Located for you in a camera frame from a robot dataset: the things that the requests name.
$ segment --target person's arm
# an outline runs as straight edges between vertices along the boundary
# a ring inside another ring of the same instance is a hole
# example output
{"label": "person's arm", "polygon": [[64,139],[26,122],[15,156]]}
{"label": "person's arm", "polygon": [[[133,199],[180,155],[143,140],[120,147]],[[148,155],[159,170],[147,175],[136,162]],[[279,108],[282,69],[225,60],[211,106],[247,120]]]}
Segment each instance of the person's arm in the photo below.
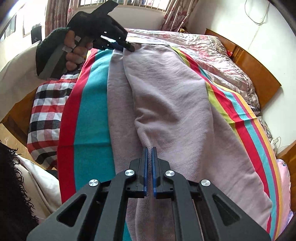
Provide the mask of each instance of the person's arm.
{"label": "person's arm", "polygon": [[[61,36],[66,46],[75,46],[74,32],[60,28],[53,31],[41,44],[37,42],[18,54],[0,71],[0,121],[15,103],[45,82],[38,78],[37,71],[40,72],[40,69],[44,68],[50,54],[56,48],[55,42],[58,42]],[[73,53],[66,55],[68,60],[66,68],[74,70],[77,64],[82,63],[82,57],[86,56],[91,48],[92,43],[88,43],[86,47],[75,47]]]}

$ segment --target silver screw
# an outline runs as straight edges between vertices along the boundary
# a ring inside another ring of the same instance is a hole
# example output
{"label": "silver screw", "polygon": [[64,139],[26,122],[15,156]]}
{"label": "silver screw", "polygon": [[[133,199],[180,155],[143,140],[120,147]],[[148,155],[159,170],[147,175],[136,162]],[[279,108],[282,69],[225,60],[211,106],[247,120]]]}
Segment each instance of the silver screw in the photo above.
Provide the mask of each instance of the silver screw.
{"label": "silver screw", "polygon": [[95,186],[97,186],[99,184],[99,181],[97,180],[97,179],[91,179],[90,181],[89,181],[89,185],[91,186],[91,187],[95,187]]}
{"label": "silver screw", "polygon": [[175,172],[172,171],[172,170],[168,170],[165,172],[165,175],[168,176],[168,177],[172,177],[173,175],[175,175]]}
{"label": "silver screw", "polygon": [[205,187],[208,187],[209,185],[211,185],[211,182],[207,179],[202,180],[200,183]]}
{"label": "silver screw", "polygon": [[124,174],[127,175],[127,176],[132,176],[132,175],[135,174],[135,171],[134,170],[131,170],[131,169],[128,169],[128,170],[125,171]]}

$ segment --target pink floral bedding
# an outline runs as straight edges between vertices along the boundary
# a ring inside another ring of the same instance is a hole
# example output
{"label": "pink floral bedding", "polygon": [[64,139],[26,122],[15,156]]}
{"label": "pink floral bedding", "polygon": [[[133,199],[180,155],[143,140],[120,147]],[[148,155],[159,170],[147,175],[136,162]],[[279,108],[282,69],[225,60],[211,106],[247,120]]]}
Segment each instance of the pink floral bedding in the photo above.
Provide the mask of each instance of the pink floral bedding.
{"label": "pink floral bedding", "polygon": [[190,55],[211,77],[212,81],[239,93],[245,101],[259,108],[258,97],[250,78],[228,57],[226,49],[215,36],[183,34],[168,31],[127,29],[127,41],[145,39],[148,44],[167,44]]}

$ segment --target teal stripe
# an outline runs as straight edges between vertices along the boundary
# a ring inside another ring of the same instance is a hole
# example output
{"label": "teal stripe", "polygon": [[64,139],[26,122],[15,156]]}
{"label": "teal stripe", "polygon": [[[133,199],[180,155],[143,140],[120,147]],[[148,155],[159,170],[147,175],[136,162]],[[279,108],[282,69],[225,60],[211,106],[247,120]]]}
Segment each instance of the teal stripe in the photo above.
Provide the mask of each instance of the teal stripe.
{"label": "teal stripe", "polygon": [[[203,69],[200,68],[201,73],[207,77],[210,80],[210,78],[208,77],[208,75],[203,71]],[[269,189],[269,195],[270,195],[270,199],[272,201],[272,209],[271,209],[271,228],[270,228],[270,236],[271,238],[273,238],[274,236],[274,232],[275,232],[275,226],[276,226],[276,193],[275,193],[275,183],[274,183],[274,179],[272,176],[272,172],[271,172],[271,167],[269,165],[269,161],[267,158],[267,155],[265,153],[265,150],[263,148],[263,145],[251,123],[250,118],[247,117],[245,111],[242,109],[242,107],[240,106],[240,104],[237,102],[237,100],[235,99],[235,97],[233,96],[233,94],[231,92],[225,91],[222,88],[216,86],[220,91],[222,91],[225,96],[232,102],[235,111],[237,112],[237,114],[239,115],[239,117],[244,121],[244,125],[247,129],[247,131],[249,132],[252,141],[255,144],[256,150],[260,156],[262,165],[263,165],[263,169],[266,175],[266,179],[267,179],[267,184],[268,184],[268,189]]]}
{"label": "teal stripe", "polygon": [[[115,176],[107,108],[107,79],[112,52],[96,53],[82,91],[74,140],[76,190],[91,179],[105,182]],[[126,224],[123,237],[124,241],[131,241]]]}

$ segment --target finger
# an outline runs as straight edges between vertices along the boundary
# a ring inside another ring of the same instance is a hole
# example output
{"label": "finger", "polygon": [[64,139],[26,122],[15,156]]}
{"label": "finger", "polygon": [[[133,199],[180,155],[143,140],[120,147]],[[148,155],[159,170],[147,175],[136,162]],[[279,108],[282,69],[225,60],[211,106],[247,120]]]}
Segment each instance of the finger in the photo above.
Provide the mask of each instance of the finger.
{"label": "finger", "polygon": [[74,48],[73,53],[78,54],[81,57],[84,57],[87,55],[87,51],[88,50],[85,47],[76,47]]}
{"label": "finger", "polygon": [[81,56],[74,54],[74,53],[67,53],[66,60],[71,61],[75,64],[81,64],[84,60]]}
{"label": "finger", "polygon": [[73,48],[75,46],[75,33],[72,30],[69,30],[66,34],[66,37],[64,39],[64,45]]}
{"label": "finger", "polygon": [[92,42],[91,42],[91,43],[87,43],[87,44],[85,45],[85,47],[87,48],[87,50],[91,50],[92,47],[93,47],[93,43],[92,43]]}
{"label": "finger", "polygon": [[67,70],[72,71],[72,70],[75,70],[75,69],[77,68],[77,65],[74,64],[74,63],[71,62],[71,61],[67,61],[67,63],[66,63],[66,68],[67,68]]}

